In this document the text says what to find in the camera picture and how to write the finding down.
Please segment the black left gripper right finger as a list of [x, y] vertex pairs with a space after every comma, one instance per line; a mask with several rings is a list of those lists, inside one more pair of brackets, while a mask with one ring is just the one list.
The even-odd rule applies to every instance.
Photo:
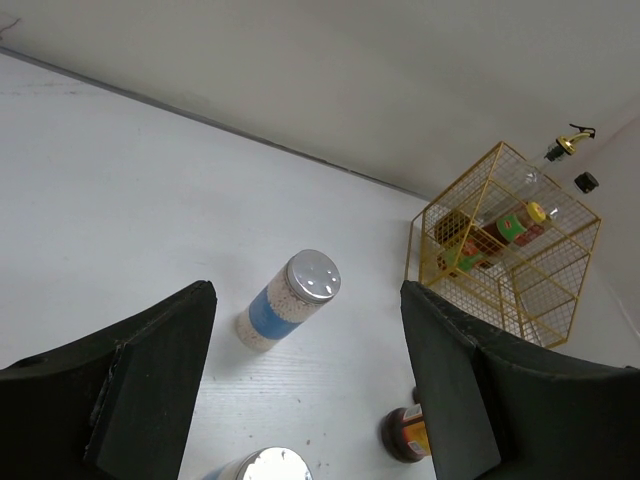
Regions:
[[401, 316], [440, 479], [635, 479], [639, 372], [556, 353], [406, 281]]

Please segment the red label vinegar bottle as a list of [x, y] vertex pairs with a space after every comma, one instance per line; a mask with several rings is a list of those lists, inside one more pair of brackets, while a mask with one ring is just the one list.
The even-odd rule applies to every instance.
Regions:
[[592, 247], [592, 237], [601, 219], [584, 202], [559, 188], [548, 177], [543, 175], [542, 180], [542, 188], [532, 199], [520, 199], [514, 188], [508, 192], [506, 199], [494, 205], [482, 217], [481, 226], [484, 226], [528, 202], [538, 203], [547, 215], [541, 226], [531, 228], [523, 240], [507, 246], [496, 260], [491, 260], [489, 268], [482, 269], [490, 269], [500, 263], [509, 267], [531, 264], [549, 256], [552, 251], [556, 251], [562, 261], [567, 262], [569, 255], [562, 251], [564, 248], [588, 250]]

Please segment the green label sauce bottle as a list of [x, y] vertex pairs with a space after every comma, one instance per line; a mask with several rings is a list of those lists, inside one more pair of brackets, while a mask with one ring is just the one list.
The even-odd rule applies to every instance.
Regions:
[[533, 227], [546, 220], [545, 210], [536, 202], [520, 205], [512, 211], [481, 227], [471, 227], [452, 246], [437, 257], [440, 270], [457, 277], [459, 271], [469, 272], [475, 267], [489, 268], [507, 246], [523, 240]]

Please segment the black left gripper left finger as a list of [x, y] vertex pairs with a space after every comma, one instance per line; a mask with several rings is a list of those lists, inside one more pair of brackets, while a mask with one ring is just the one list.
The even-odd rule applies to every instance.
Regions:
[[2, 478], [177, 478], [216, 306], [196, 281], [2, 369]]

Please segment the blue label shaker jar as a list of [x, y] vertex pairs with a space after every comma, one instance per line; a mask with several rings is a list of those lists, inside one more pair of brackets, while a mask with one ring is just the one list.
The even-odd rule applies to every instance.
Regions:
[[237, 336], [248, 348], [266, 352], [333, 300], [340, 288], [341, 275], [327, 255], [301, 250], [239, 314]]
[[285, 447], [259, 449], [213, 470], [203, 480], [312, 480], [305, 460]]

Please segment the red lid dark sauce jar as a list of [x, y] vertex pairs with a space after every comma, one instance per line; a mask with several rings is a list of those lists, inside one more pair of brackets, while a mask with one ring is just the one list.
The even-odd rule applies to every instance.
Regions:
[[379, 436], [388, 454], [401, 463], [417, 463], [431, 455], [422, 408], [397, 408], [381, 419]]

